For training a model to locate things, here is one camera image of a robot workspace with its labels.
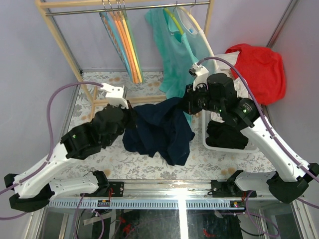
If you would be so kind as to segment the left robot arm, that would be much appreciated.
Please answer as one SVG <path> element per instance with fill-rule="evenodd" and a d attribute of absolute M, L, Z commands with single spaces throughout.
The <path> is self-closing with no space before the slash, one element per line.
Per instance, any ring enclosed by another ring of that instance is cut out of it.
<path fill-rule="evenodd" d="M 53 152 L 21 174 L 4 177 L 7 188 L 14 190 L 10 207 L 22 212 L 34 212 L 57 198 L 84 194 L 91 197 L 109 195 L 110 183 L 104 172 L 96 170 L 73 179 L 58 175 L 87 157 L 111 146 L 125 129 L 133 129 L 136 113 L 133 107 L 107 105 L 87 123 L 72 128 L 62 136 Z"/>

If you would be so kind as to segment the navy blue t shirt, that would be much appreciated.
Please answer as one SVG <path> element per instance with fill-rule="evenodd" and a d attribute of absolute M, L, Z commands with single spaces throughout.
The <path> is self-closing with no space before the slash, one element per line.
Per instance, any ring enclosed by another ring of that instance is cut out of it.
<path fill-rule="evenodd" d="M 182 98 L 173 97 L 158 104 L 134 107 L 135 128 L 126 129 L 123 145 L 129 152 L 154 157 L 159 153 L 171 166 L 184 166 L 195 133 L 179 107 Z"/>

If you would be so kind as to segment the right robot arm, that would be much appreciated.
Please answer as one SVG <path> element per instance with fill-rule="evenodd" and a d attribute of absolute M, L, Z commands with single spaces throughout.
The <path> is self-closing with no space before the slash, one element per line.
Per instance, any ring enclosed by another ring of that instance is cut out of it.
<path fill-rule="evenodd" d="M 256 191 L 272 194 L 288 204 L 300 197 L 319 174 L 317 163 L 291 159 L 294 151 L 275 133 L 252 99 L 237 96 L 233 80 L 223 73 L 210 75 L 205 83 L 187 85 L 181 108 L 190 115 L 202 110 L 219 113 L 227 125 L 258 147 L 275 168 L 268 173 L 237 170 L 222 183 L 222 197 Z"/>

